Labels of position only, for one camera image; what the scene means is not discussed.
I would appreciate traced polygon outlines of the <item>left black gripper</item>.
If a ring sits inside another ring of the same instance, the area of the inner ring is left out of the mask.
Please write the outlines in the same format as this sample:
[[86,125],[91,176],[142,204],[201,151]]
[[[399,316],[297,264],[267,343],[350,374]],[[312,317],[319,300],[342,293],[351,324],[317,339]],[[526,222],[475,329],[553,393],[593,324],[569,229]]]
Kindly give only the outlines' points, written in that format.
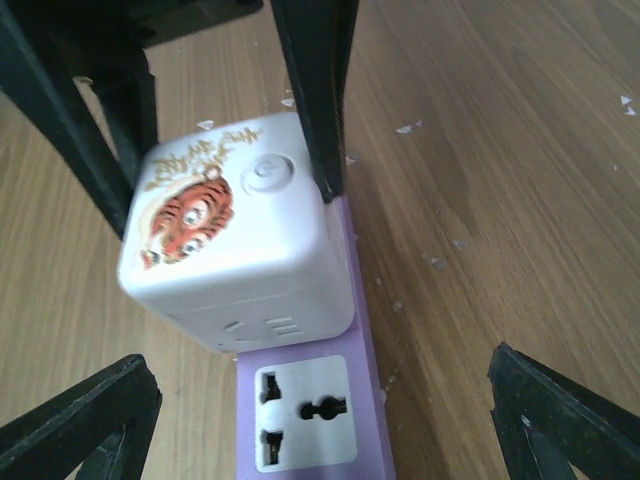
[[261,1],[4,1],[1,91],[46,137],[118,236],[156,144],[144,51],[258,12]]

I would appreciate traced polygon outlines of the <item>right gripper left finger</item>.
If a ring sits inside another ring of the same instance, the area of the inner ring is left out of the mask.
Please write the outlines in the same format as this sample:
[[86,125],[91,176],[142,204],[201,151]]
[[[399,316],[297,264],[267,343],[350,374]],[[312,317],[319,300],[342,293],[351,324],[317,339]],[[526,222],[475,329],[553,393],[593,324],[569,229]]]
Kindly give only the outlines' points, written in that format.
[[3,479],[139,479],[162,405],[130,354],[1,427]]

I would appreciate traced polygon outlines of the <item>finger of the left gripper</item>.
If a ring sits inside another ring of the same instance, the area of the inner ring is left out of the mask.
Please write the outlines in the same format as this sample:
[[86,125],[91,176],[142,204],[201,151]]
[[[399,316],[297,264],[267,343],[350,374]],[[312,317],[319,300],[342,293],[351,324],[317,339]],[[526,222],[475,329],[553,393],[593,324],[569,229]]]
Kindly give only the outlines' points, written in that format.
[[344,195],[344,95],[359,2],[271,3],[313,178],[326,204]]

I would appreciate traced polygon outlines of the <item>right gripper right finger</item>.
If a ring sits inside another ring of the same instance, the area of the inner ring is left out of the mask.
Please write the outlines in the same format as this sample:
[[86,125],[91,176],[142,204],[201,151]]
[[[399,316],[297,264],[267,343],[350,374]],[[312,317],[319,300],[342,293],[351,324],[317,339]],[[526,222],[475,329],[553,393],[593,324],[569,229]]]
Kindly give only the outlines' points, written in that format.
[[639,477],[639,417],[500,343],[491,417],[512,479]]

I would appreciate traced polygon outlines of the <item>purple power strip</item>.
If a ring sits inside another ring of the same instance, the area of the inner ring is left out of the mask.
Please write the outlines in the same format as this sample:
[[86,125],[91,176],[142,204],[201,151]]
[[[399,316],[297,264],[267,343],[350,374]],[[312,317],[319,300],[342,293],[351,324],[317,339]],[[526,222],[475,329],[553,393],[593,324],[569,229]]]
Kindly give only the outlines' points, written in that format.
[[237,358],[239,479],[396,476],[349,202],[341,201],[355,316],[338,337]]

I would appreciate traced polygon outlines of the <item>white cartoon cube adapter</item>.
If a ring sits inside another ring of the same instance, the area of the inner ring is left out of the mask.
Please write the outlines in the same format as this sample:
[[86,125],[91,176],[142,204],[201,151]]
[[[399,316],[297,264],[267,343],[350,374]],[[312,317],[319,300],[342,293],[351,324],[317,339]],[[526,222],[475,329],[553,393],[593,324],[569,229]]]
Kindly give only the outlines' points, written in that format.
[[322,199],[298,116],[271,114],[150,150],[118,280],[215,352],[344,333],[355,306],[340,206]]

